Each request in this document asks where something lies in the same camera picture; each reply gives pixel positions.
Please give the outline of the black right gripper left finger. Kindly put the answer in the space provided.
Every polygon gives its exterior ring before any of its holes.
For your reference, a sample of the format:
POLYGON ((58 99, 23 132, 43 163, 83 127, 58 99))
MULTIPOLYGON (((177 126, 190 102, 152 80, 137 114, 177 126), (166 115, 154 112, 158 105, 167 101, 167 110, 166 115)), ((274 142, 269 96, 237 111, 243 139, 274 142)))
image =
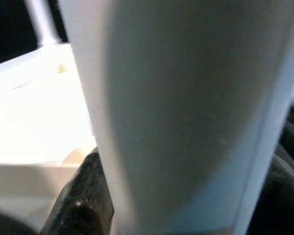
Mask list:
POLYGON ((113 214, 113 203, 95 148, 62 188, 40 233, 108 235, 113 214))

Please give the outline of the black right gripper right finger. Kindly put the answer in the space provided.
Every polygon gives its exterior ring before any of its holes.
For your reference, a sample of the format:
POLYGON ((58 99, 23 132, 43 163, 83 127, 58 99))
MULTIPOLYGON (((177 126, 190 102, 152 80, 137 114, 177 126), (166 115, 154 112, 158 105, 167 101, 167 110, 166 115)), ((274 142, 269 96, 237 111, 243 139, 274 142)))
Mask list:
POLYGON ((275 155, 269 167, 248 235, 294 235, 294 169, 275 155))

